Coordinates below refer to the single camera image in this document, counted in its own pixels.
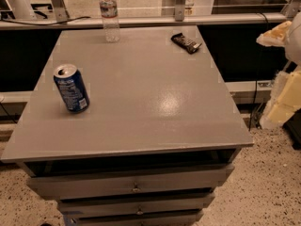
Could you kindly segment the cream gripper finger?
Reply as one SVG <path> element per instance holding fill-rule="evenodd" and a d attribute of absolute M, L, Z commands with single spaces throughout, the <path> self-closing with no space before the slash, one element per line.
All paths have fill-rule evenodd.
<path fill-rule="evenodd" d="M 275 26 L 271 30 L 260 34 L 256 39 L 256 43 L 265 47 L 283 47 L 285 45 L 286 35 L 291 24 L 291 21 L 286 21 Z"/>
<path fill-rule="evenodd" d="M 279 72 L 274 81 L 271 98 L 260 118 L 262 129 L 282 126 L 301 108 L 301 72 Z"/>

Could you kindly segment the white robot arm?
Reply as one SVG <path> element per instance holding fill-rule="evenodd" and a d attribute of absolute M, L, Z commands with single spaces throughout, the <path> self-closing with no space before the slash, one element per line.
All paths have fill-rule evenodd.
<path fill-rule="evenodd" d="M 290 73 L 282 70 L 276 75 L 270 100 L 260 118 L 263 129 L 282 126 L 301 108 L 301 13 L 260 34 L 256 42 L 262 46 L 283 47 L 285 57 L 297 67 Z"/>

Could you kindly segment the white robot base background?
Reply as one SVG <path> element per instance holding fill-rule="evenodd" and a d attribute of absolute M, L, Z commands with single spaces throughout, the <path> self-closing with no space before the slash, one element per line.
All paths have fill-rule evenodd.
<path fill-rule="evenodd" d="M 30 0 L 8 0 L 12 13 L 16 19 L 36 20 L 37 16 L 32 9 Z"/>

